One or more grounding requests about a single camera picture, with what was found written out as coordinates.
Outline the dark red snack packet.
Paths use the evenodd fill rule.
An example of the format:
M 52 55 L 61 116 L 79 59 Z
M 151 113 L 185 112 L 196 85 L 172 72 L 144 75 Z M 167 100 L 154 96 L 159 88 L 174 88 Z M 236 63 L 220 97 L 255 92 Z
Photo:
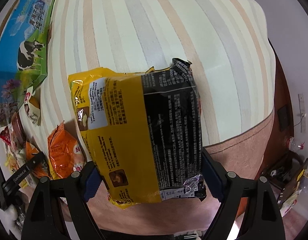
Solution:
M 11 124 L 18 142 L 21 146 L 24 146 L 26 144 L 27 137 L 18 112 L 15 112 L 12 115 Z

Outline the orange snack packet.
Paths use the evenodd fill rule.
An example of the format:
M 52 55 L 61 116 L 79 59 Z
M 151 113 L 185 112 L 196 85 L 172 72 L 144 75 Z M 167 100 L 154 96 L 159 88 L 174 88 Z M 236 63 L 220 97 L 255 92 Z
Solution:
M 73 172 L 81 172 L 85 157 L 78 141 L 60 123 L 47 138 L 49 170 L 53 180 L 63 179 Z

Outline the white cream snack packet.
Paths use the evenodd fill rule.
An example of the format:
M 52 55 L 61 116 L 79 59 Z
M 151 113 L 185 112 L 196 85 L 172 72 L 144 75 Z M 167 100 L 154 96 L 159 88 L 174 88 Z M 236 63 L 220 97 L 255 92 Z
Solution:
M 30 92 L 25 94 L 24 109 L 32 124 L 37 126 L 40 120 L 40 105 L 37 99 Z

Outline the blue green milk carton box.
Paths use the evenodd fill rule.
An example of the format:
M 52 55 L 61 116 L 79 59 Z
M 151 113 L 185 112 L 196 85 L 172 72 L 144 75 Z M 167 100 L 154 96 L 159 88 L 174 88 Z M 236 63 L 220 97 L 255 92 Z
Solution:
M 55 0 L 19 0 L 0 35 L 0 127 L 47 76 L 47 35 Z

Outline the red white snack packet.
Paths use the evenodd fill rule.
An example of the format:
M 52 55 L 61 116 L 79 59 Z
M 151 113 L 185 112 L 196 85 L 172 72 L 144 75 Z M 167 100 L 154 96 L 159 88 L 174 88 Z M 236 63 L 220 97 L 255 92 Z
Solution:
M 8 146 L 11 146 L 13 142 L 13 129 L 10 126 L 6 126 L 0 132 L 0 139 Z

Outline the yellow black snack bag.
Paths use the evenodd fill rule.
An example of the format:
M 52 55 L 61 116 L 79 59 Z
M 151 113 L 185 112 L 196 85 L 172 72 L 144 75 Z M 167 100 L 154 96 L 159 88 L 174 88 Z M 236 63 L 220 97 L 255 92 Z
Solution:
M 122 209 L 206 198 L 200 97 L 191 63 L 117 73 L 100 67 L 68 77 L 85 146 L 108 200 Z

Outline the dark box on floor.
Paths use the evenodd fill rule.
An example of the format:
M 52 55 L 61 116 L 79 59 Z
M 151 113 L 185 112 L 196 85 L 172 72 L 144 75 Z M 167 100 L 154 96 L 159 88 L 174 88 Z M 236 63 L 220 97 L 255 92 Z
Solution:
M 302 159 L 288 150 L 281 159 L 262 170 L 261 176 L 269 181 L 279 208 L 297 190 L 307 167 L 308 158 Z

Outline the plastic bottle on floor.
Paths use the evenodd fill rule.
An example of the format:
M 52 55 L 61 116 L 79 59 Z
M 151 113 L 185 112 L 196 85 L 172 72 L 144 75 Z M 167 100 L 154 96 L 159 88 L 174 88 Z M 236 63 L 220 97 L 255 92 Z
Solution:
M 299 152 L 304 149 L 304 142 L 296 139 L 295 137 L 287 137 L 286 147 L 292 152 Z

